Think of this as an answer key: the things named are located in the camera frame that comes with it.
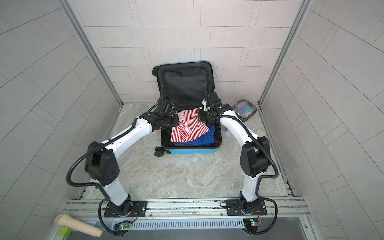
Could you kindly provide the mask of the red white striped shirt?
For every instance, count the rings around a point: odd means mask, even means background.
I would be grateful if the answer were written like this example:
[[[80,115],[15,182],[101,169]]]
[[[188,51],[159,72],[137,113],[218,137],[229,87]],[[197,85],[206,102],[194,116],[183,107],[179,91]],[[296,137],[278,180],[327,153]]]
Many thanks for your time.
[[[172,127],[171,142],[189,143],[210,131],[207,124],[198,121],[200,110],[203,110],[203,107],[178,112],[179,123]]]

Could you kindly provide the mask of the clear toiletry bag black trim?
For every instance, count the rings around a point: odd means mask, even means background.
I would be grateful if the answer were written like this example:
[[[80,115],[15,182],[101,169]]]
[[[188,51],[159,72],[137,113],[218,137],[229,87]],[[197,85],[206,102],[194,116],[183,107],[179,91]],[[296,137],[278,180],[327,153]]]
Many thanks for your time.
[[[240,111],[235,112],[235,113],[242,122],[246,122],[249,118],[251,118],[257,112],[258,109],[253,103],[251,103],[247,100],[241,100],[239,102],[242,102],[242,101],[244,101],[247,105],[244,108],[242,108]],[[241,117],[241,113],[244,111],[252,112],[252,114],[248,118],[244,119]]]

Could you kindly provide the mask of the blue suitcase black lining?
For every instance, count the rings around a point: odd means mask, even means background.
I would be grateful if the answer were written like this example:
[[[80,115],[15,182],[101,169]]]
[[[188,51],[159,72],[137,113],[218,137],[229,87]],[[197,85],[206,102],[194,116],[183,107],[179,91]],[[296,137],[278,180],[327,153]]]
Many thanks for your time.
[[[190,62],[165,64],[153,67],[152,75],[157,78],[161,99],[171,101],[177,112],[202,107],[205,93],[215,91],[213,67],[209,62]],[[204,146],[176,146],[171,142],[171,128],[161,130],[161,146],[155,148],[154,155],[161,157],[165,153],[208,154],[218,150],[222,143],[220,122],[208,123],[215,126],[213,144]]]

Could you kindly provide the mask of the blue shirt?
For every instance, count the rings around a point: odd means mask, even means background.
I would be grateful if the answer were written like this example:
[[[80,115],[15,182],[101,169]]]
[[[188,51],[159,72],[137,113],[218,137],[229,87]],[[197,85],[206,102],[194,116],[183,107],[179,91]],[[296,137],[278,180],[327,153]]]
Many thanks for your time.
[[[196,134],[194,133],[187,133],[184,134],[182,139],[182,142],[174,142],[176,146],[204,146],[213,144],[215,142],[214,140],[214,133],[215,133],[215,126],[206,124],[207,128],[209,129],[208,132],[206,132],[203,135],[200,135],[199,137],[196,137]]]

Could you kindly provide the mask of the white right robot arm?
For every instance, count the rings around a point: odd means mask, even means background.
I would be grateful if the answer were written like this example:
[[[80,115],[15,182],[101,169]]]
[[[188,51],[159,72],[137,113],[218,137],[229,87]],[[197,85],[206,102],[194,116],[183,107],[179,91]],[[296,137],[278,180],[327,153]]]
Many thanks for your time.
[[[205,94],[202,104],[204,109],[199,112],[199,121],[220,122],[242,147],[240,166],[246,176],[240,205],[243,212],[251,212],[262,199],[259,188],[270,166],[270,153],[262,145],[262,139],[246,127],[228,104],[222,104],[216,93]]]

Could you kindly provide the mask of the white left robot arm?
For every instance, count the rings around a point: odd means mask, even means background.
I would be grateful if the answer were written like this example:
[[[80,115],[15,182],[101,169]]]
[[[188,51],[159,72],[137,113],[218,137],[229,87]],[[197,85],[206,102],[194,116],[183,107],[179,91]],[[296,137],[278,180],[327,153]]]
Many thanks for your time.
[[[131,126],[118,135],[90,145],[85,171],[96,181],[103,195],[114,206],[128,205],[129,194],[119,180],[118,158],[142,137],[179,123],[176,107],[171,101],[159,100],[149,111],[134,118]]]

